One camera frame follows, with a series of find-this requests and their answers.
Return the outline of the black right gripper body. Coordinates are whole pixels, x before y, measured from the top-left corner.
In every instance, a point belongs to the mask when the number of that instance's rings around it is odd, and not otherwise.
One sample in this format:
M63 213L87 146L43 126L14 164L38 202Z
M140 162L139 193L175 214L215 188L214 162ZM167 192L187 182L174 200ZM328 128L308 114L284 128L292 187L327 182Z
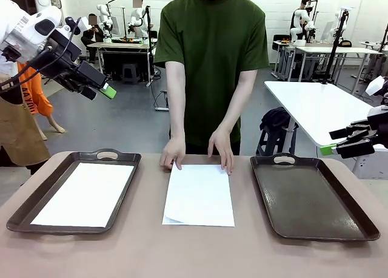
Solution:
M376 131L370 139L374 145L387 146L387 106L373 107L367 115L370 129Z

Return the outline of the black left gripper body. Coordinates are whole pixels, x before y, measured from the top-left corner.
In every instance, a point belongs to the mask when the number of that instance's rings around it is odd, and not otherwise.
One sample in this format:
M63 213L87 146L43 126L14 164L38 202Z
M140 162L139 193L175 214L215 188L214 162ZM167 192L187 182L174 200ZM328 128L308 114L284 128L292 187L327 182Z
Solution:
M54 30L42 52L32 61L32 67L59 84L82 84L82 77L76 71L78 65L74 63L80 54L80 48Z

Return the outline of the person's right hand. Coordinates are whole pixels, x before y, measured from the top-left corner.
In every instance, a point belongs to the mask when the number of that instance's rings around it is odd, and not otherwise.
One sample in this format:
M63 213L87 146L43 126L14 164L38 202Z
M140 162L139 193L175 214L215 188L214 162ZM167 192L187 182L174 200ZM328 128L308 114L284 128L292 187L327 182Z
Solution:
M186 144L181 137L172 137L164 147L159 165L163 169L171 170L173 165L181 170L182 161L186 155Z

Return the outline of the person's left hand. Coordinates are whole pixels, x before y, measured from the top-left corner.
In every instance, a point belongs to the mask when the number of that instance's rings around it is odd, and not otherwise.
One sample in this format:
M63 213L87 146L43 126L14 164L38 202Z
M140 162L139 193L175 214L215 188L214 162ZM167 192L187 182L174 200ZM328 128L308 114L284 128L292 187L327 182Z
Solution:
M208 157L213 155L216 149L221 157L221 169L230 175L234 165L234 155L230 144L230 133L223 128L217 128L209 140Z

